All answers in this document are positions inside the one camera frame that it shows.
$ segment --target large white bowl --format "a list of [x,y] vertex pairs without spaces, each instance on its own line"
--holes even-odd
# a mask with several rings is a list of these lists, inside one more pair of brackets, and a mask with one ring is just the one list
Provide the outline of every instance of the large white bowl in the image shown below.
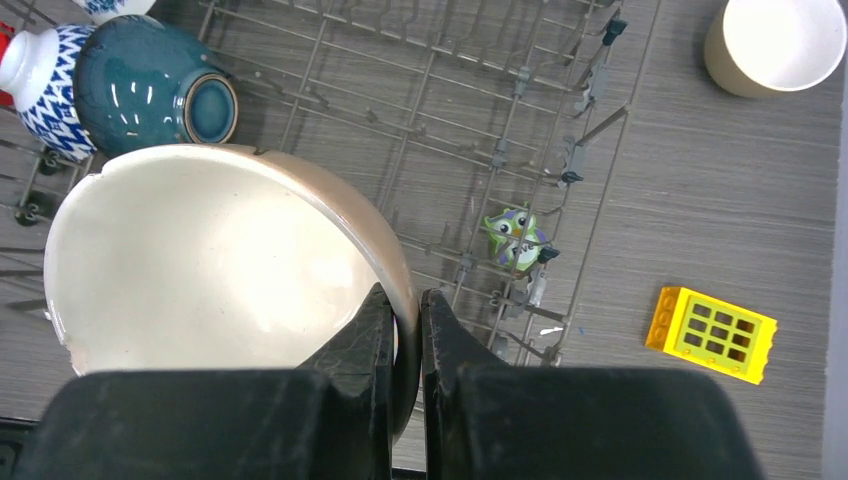
[[78,374],[294,367],[379,281],[397,316],[397,437],[421,355],[418,299],[397,237],[326,170],[254,152],[154,147],[83,179],[47,240],[56,334]]
[[707,33],[704,58],[725,90],[770,97],[824,81],[846,42],[839,0],[729,0]]

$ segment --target red object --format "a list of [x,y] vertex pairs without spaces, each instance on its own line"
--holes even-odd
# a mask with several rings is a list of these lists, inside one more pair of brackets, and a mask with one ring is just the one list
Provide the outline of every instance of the red object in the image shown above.
[[[0,62],[3,61],[3,55],[6,54],[6,49],[9,48],[9,44],[12,43],[12,37],[14,35],[14,28],[10,27],[9,25],[3,22],[0,22]],[[0,91],[0,106],[14,108],[15,101],[12,100],[11,95],[6,92]]]

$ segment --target dishwasher rack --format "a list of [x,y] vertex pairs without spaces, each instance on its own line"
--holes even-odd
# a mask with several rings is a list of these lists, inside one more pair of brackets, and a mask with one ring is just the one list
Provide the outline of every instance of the dishwasher rack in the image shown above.
[[[389,161],[372,200],[389,219],[408,254],[444,262],[445,268],[435,273],[410,262],[422,286],[445,289],[460,321],[501,358],[516,365],[558,365],[660,18],[662,0],[657,2],[647,40],[639,49],[642,59],[633,83],[620,106],[598,120],[600,107],[614,97],[609,88],[615,81],[610,66],[616,37],[627,26],[625,3],[202,0],[198,3],[202,23],[197,36],[218,55],[217,60],[205,60],[231,75],[240,96],[262,103],[283,119],[274,144],[257,145],[258,150],[276,148],[297,154],[298,135],[309,124],[344,125],[388,141]],[[57,23],[36,7],[35,0],[0,0],[3,10],[16,18],[18,29],[39,31]],[[12,23],[8,18],[2,20]],[[273,37],[269,41],[280,45],[299,42],[300,47],[293,49],[290,64],[277,64],[252,55],[245,42],[234,51],[233,42],[227,41],[233,28]],[[345,43],[341,37],[352,40]],[[386,49],[394,53],[375,53]],[[382,95],[379,88],[363,91],[361,85],[354,88],[324,78],[318,65],[327,52],[393,72],[387,75],[409,76],[414,79],[412,94],[400,101]],[[439,88],[434,87],[437,84],[452,89],[459,98],[476,96],[491,103],[491,117],[475,123],[451,116],[455,111],[443,113],[441,107],[452,100],[431,95]],[[14,114],[8,107],[5,110]],[[579,188],[587,162],[594,161],[591,147],[603,134],[616,129],[618,138],[588,243],[560,246],[557,237],[563,230],[570,192]],[[11,210],[25,229],[49,225],[67,191],[98,165],[93,158],[74,165],[33,145],[35,142],[0,139],[0,147],[7,153],[14,152],[32,163],[28,176],[0,173],[0,181],[22,190],[16,202],[0,206]],[[430,238],[402,230],[404,210],[395,200],[405,189],[402,179],[413,149],[481,175],[482,182],[477,181],[468,198],[470,221],[452,219],[440,232],[430,232]],[[511,198],[498,193],[501,190],[511,191]],[[486,215],[495,217],[506,211],[535,218],[537,228],[548,235],[533,241],[527,238],[529,228],[514,234],[484,225]],[[507,240],[494,256],[504,248],[514,248],[516,253],[537,248],[538,259],[526,270],[517,266],[520,254],[505,265],[491,260],[485,243],[493,234]],[[25,296],[2,305],[0,315],[40,318],[39,311],[46,308],[40,284],[42,247],[0,247],[0,260],[6,265],[0,271],[0,282]],[[583,259],[569,306],[562,313],[543,306],[547,278],[559,268],[560,249]],[[537,348],[532,335],[540,317],[560,325],[558,340],[545,348]]]

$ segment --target owl toy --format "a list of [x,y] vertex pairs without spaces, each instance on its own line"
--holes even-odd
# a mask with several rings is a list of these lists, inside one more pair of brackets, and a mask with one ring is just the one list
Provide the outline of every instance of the owl toy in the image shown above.
[[[528,220],[527,212],[523,210],[506,208],[497,217],[484,217],[483,225],[496,232],[511,234],[514,237],[521,237],[521,232],[526,228],[527,235],[524,237],[526,241],[536,243],[545,243],[548,241],[548,238],[541,230],[536,230],[536,216],[530,215]],[[521,252],[519,253],[518,240],[508,238],[504,235],[498,235],[494,232],[488,232],[488,234],[489,244],[491,245],[491,256],[499,265],[510,265],[515,255],[518,255],[517,268],[519,271],[524,271],[530,268],[536,261],[536,258],[539,257],[541,247],[538,245],[525,242],[521,246]]]

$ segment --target dish rack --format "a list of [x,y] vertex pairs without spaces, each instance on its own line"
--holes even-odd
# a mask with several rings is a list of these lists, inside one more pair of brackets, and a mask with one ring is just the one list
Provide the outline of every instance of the dish rack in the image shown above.
[[[55,25],[35,3],[0,0],[2,20],[34,31]],[[638,32],[644,44],[628,49],[643,57],[638,72],[618,71],[616,38],[630,33],[625,3],[203,0],[192,7],[202,19],[193,26],[198,38],[218,55],[208,61],[239,91],[236,143],[316,161],[360,188],[395,229],[422,289],[445,289],[460,321],[504,360],[558,365],[660,16],[661,1],[650,31]],[[21,225],[20,238],[4,242],[14,246],[0,247],[0,281],[16,295],[0,315],[44,321],[47,226],[99,162],[74,165],[36,145],[25,135],[0,139],[7,156],[19,157],[0,173],[16,201],[0,206]],[[373,161],[333,161],[339,152]],[[565,225],[577,221],[567,218],[570,200],[589,182],[601,191],[591,231],[566,238]],[[453,217],[434,219],[428,210]],[[483,225],[505,211],[535,217],[546,240]],[[493,234],[516,252],[539,249],[538,259],[523,271],[492,260]],[[563,258],[582,258],[576,275],[557,275]],[[562,312],[544,301],[557,282],[572,289]],[[557,335],[543,345],[534,326]]]

